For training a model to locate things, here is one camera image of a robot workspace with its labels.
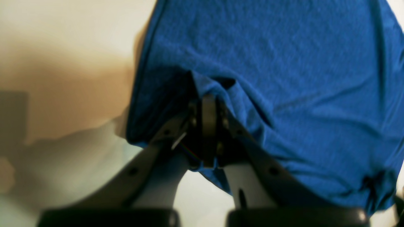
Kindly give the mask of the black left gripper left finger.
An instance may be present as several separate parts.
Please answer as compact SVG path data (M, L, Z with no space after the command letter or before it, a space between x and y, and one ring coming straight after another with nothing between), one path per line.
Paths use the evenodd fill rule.
M173 208L188 170L213 167L217 101L206 95L167 121L144 150L88 197L42 214L39 227L180 227Z

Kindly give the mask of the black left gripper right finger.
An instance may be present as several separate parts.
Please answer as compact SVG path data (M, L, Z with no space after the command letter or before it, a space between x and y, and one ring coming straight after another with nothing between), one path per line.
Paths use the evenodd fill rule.
M368 227L362 208L338 206L310 191L265 152L218 102L218 167L235 210L228 227Z

